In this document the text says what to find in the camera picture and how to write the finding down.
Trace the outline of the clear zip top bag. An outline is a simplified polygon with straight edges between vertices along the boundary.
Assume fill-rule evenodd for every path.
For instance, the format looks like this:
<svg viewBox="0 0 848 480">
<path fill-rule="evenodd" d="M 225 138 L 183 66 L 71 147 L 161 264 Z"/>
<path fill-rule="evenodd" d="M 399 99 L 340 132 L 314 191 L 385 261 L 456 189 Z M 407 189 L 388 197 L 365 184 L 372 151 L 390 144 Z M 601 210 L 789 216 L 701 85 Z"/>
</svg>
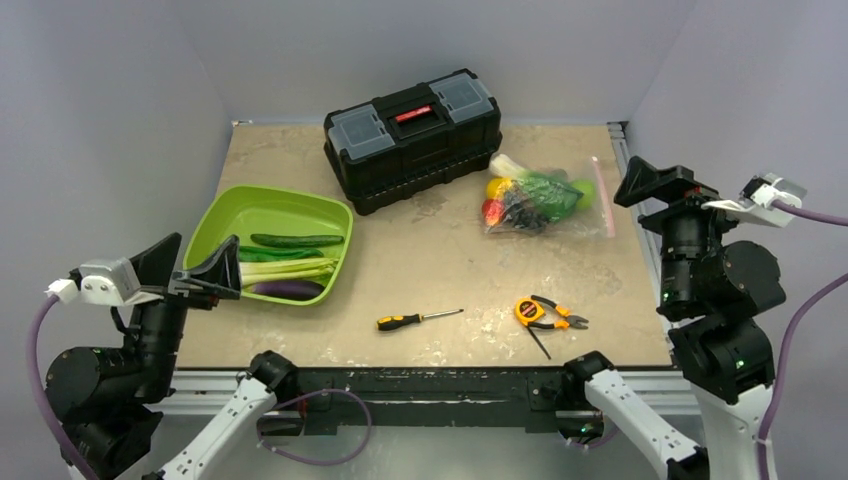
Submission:
<svg viewBox="0 0 848 480">
<path fill-rule="evenodd" d="M 613 238 L 616 226 L 598 157 L 578 168 L 534 170 L 499 153 L 481 205 L 483 231 L 528 235 L 563 231 L 580 238 Z"/>
</svg>

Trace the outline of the green leafy vegetable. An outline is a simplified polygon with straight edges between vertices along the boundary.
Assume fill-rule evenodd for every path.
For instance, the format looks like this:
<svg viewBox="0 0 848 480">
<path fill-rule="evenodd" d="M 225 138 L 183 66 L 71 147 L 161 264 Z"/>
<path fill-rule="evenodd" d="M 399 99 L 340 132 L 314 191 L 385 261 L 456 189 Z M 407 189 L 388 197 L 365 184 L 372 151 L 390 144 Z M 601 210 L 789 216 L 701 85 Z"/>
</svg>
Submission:
<svg viewBox="0 0 848 480">
<path fill-rule="evenodd" d="M 577 210 L 576 202 L 581 194 L 567 178 L 531 172 L 514 179 L 514 183 L 532 206 L 552 222 L 564 220 Z"/>
</svg>

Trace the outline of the black grape bunch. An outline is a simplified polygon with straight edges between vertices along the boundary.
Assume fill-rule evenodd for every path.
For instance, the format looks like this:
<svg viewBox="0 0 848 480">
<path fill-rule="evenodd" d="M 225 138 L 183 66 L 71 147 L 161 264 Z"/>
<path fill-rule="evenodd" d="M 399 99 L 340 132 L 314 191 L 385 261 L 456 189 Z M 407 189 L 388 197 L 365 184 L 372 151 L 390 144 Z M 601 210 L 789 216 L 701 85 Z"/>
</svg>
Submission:
<svg viewBox="0 0 848 480">
<path fill-rule="evenodd" d="M 514 203 L 505 209 L 502 224 L 512 230 L 538 233 L 547 228 L 550 220 L 531 204 Z"/>
</svg>

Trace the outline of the white bok choy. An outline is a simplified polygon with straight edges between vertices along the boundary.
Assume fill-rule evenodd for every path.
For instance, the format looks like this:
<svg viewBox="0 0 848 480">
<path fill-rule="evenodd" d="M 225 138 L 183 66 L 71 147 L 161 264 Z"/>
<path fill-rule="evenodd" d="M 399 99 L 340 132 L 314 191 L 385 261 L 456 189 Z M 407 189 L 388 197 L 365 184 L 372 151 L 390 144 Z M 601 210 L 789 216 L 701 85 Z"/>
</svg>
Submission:
<svg viewBox="0 0 848 480">
<path fill-rule="evenodd" d="M 506 154 L 499 153 L 489 161 L 488 171 L 495 177 L 518 179 L 525 177 L 530 170 Z"/>
</svg>

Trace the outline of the yellow pear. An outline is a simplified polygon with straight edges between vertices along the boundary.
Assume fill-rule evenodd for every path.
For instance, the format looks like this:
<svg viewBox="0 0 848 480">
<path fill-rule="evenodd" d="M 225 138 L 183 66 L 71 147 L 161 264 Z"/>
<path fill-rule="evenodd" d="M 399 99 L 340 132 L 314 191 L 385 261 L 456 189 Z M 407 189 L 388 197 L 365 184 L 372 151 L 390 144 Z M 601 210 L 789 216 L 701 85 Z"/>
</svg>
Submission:
<svg viewBox="0 0 848 480">
<path fill-rule="evenodd" d="M 512 186 L 513 181 L 510 178 L 493 178 L 486 186 L 486 198 L 491 200 L 502 200 Z"/>
</svg>

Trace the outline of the green apple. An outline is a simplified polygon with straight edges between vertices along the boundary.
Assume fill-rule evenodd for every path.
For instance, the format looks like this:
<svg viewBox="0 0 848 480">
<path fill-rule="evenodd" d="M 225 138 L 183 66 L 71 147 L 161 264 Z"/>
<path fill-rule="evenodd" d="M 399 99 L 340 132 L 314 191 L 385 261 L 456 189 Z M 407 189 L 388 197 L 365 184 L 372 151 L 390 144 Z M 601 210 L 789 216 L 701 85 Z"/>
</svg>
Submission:
<svg viewBox="0 0 848 480">
<path fill-rule="evenodd" d="M 576 209 L 586 211 L 592 208 L 597 197 L 595 184 L 588 179 L 577 179 L 571 183 L 571 186 L 581 194 L 576 202 Z"/>
</svg>

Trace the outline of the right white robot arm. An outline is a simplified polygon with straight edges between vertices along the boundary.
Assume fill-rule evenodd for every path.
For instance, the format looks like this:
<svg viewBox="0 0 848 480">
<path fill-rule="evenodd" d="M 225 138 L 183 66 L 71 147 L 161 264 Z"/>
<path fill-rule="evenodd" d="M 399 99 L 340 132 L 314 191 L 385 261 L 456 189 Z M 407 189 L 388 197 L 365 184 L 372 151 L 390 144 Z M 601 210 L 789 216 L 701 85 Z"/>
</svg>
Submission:
<svg viewBox="0 0 848 480">
<path fill-rule="evenodd" d="M 597 351 L 565 364 L 561 402 L 600 411 L 661 479 L 773 479 L 764 426 L 776 368 L 755 319 L 786 299 L 778 261 L 751 241 L 723 243 L 737 220 L 715 207 L 718 192 L 690 169 L 632 157 L 614 200 L 631 207 L 652 198 L 664 208 L 639 222 L 661 238 L 658 312 L 671 323 L 672 352 L 699 405 L 705 440 L 674 429 Z"/>
</svg>

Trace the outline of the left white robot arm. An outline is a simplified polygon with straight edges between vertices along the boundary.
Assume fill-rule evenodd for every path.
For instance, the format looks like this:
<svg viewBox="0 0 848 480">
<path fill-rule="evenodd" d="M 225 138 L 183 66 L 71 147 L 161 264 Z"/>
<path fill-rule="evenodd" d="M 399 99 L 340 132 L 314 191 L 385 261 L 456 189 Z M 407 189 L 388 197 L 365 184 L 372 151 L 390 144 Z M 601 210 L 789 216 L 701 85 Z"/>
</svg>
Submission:
<svg viewBox="0 0 848 480">
<path fill-rule="evenodd" d="M 52 302 L 107 307 L 119 347 L 73 347 L 51 363 L 43 395 L 58 426 L 60 450 L 85 479 L 206 479 L 235 442 L 272 408 L 297 399 L 297 367 L 266 351 L 249 364 L 224 407 L 172 460 L 146 465 L 162 414 L 153 405 L 173 393 L 178 349 L 190 310 L 211 310 L 241 295 L 237 236 L 199 265 L 177 270 L 181 236 L 139 254 L 91 260 L 54 282 Z"/>
</svg>

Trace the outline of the green chilli pepper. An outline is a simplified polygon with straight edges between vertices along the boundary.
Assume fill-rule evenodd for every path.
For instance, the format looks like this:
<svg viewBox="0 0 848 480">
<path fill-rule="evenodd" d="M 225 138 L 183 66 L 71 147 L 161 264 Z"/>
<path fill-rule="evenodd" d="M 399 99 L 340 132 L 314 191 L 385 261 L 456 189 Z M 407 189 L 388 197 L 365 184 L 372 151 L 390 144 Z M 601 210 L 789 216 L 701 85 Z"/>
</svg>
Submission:
<svg viewBox="0 0 848 480">
<path fill-rule="evenodd" d="M 324 253 L 313 248 L 274 249 L 255 246 L 240 246 L 238 259 L 240 262 L 263 263 L 284 260 L 300 260 L 323 258 Z"/>
</svg>

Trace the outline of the green plastic tray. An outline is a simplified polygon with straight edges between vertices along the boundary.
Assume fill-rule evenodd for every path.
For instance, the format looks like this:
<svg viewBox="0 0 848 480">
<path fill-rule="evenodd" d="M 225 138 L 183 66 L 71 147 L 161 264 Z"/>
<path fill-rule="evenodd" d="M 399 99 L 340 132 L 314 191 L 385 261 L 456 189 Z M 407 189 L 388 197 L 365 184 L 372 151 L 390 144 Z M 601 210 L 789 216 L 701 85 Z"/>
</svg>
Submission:
<svg viewBox="0 0 848 480">
<path fill-rule="evenodd" d="M 263 295 L 251 284 L 242 296 L 281 305 L 311 306 L 322 302 L 339 276 L 353 232 L 353 213 L 344 203 L 305 192 L 256 185 L 237 185 L 221 193 L 207 209 L 186 249 L 183 265 L 195 267 L 228 237 L 239 237 L 242 247 L 256 247 L 253 234 L 276 236 L 341 236 L 334 245 L 320 246 L 334 267 L 308 269 L 309 280 L 323 290 L 307 299 Z"/>
</svg>

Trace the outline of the green cucumber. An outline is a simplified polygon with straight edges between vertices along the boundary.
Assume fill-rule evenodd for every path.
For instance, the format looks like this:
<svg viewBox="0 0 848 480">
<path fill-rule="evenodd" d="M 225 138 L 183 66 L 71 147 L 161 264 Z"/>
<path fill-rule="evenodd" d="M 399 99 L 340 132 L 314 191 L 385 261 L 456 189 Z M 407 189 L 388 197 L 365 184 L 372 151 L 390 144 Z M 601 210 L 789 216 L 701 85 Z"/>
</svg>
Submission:
<svg viewBox="0 0 848 480">
<path fill-rule="evenodd" d="M 343 244 L 345 240 L 341 235 L 250 235 L 250 241 L 254 245 L 274 249 L 319 249 Z"/>
</svg>

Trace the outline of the purple eggplant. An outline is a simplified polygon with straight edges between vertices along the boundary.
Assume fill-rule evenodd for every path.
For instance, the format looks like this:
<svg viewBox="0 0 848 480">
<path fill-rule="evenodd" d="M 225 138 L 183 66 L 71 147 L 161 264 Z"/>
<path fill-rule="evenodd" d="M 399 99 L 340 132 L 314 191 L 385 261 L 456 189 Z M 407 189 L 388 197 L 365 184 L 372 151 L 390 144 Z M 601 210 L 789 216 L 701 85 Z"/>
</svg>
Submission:
<svg viewBox="0 0 848 480">
<path fill-rule="evenodd" d="M 322 284 L 310 280 L 277 280 L 257 283 L 248 288 L 253 294 L 271 298 L 307 301 L 320 296 L 325 290 Z"/>
</svg>

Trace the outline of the orange tape measure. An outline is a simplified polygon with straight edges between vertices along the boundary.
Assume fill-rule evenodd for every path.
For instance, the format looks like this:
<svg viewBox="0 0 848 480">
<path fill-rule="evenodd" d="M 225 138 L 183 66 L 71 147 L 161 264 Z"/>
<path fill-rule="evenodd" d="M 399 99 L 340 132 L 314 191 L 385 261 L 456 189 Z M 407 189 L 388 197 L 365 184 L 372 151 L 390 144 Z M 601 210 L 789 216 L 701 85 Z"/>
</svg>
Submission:
<svg viewBox="0 0 848 480">
<path fill-rule="evenodd" d="M 529 327 L 532 323 L 541 319 L 545 312 L 536 300 L 525 297 L 515 304 L 514 315 L 522 325 Z"/>
</svg>

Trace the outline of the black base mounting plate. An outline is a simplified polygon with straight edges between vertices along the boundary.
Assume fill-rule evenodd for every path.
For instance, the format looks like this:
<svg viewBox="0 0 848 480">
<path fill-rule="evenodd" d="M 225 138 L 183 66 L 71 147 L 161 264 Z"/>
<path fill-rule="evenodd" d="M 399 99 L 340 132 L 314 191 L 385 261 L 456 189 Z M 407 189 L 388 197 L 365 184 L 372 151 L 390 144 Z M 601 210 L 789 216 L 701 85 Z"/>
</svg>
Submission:
<svg viewBox="0 0 848 480">
<path fill-rule="evenodd" d="M 594 443 L 615 428 L 579 398 L 558 366 L 309 368 L 299 392 L 310 399 L 263 416 L 269 437 L 334 435 L 341 427 L 521 428 Z"/>
</svg>

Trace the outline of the black plastic toolbox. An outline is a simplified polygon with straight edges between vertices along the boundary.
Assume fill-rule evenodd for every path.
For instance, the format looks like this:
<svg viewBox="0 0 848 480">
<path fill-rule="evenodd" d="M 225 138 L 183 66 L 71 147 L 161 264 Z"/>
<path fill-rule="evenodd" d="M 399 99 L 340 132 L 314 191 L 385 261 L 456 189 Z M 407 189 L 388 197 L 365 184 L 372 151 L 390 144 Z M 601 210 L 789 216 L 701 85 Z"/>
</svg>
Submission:
<svg viewBox="0 0 848 480">
<path fill-rule="evenodd" d="M 501 110 L 461 69 L 327 114 L 324 152 L 354 210 L 377 210 L 487 168 L 500 148 Z"/>
</svg>

